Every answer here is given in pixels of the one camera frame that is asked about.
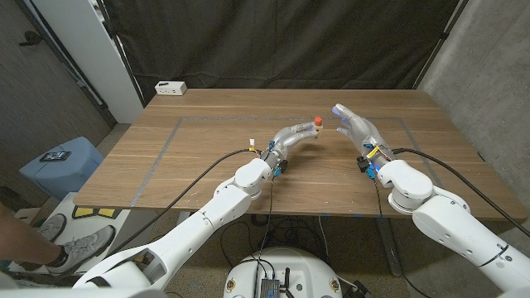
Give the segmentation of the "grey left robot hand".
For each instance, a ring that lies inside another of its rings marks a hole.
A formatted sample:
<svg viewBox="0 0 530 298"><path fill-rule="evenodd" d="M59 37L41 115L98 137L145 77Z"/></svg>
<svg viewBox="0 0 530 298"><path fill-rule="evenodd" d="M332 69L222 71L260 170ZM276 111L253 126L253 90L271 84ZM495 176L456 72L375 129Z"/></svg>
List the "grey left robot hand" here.
<svg viewBox="0 0 530 298"><path fill-rule="evenodd" d="M272 146L261 155L271 169L278 166L281 161L287 159L289 151L300 141L317 137L318 131L314 129L314 123L300 123L281 129L272 139Z"/></svg>

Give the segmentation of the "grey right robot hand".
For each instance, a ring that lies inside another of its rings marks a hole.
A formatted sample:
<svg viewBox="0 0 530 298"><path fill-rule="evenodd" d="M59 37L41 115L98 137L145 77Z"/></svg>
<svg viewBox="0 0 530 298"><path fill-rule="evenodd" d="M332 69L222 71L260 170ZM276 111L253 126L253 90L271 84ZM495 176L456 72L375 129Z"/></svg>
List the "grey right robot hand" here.
<svg viewBox="0 0 530 298"><path fill-rule="evenodd" d="M342 127L337 131L347 136L362 157L376 166L384 166L396 159L390 146L384 141L378 129L366 118L337 103L332 112L341 117Z"/></svg>

